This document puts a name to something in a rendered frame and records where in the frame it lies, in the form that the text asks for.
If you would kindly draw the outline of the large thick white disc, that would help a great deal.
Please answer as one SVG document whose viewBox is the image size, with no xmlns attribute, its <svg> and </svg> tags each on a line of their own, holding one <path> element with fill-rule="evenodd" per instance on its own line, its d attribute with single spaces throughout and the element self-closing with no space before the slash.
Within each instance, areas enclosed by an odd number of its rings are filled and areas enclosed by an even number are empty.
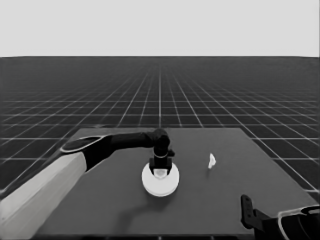
<svg viewBox="0 0 320 240">
<path fill-rule="evenodd" d="M 143 187 L 149 194 L 156 197 L 166 197 L 177 189 L 180 173 L 175 164 L 172 164 L 172 172 L 169 176 L 165 170 L 159 169 L 154 170 L 155 176 L 153 176 L 149 169 L 149 163 L 147 163 L 141 174 Z"/>
</svg>

